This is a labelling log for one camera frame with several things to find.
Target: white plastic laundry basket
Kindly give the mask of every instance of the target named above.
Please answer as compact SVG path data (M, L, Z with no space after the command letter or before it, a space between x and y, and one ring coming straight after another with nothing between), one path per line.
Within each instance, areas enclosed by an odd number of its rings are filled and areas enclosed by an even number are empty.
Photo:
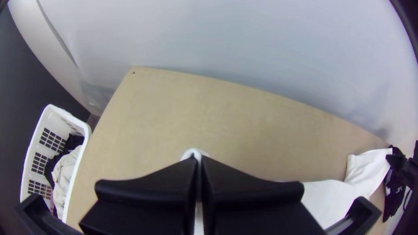
M26 158L20 185L20 201L25 200L32 193L40 194L51 209L52 188L44 176L45 164L49 159L62 152L68 134L84 136L76 165L73 171L64 206L62 221L67 219L68 201L74 185L75 175L80 165L87 142L91 136L91 129L87 123L75 118L64 109L53 105L45 107L36 125L35 132L26 152Z

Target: wooden board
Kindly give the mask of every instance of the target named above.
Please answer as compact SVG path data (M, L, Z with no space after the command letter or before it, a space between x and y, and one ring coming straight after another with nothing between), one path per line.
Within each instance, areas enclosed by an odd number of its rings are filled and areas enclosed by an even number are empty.
M305 104L225 81L134 67L84 152L67 223L96 202L100 179L137 178L200 148L222 163L271 180L343 180L347 155L384 148L371 133ZM383 209L383 188L372 196ZM377 223L372 234L382 234Z

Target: white fabric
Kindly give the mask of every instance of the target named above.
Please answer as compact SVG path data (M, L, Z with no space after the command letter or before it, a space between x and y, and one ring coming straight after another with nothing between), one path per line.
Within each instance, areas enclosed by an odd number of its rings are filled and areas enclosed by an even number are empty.
M52 179L55 183L53 199L59 219L62 219L65 198L73 175L74 166L80 153L80 148L81 145L76 147L69 154L61 157L52 171Z
M204 235L203 231L203 208L202 208L202 202L200 201L200 162L202 160L202 156L210 157L209 154L204 152L203 150L197 149L197 148L191 148L187 150L183 156L181 157L180 161L183 161L185 159L188 159L189 157L193 156L197 159L199 162L199 178L198 178L198 187L197 190L197 200L196 200L196 208L195 208L195 230L194 235Z
M305 193L302 203L323 229L344 218L356 198L363 196L369 199L376 191L390 168L387 154L392 154L391 148L371 150L358 156L349 155L344 182L325 180L303 183Z

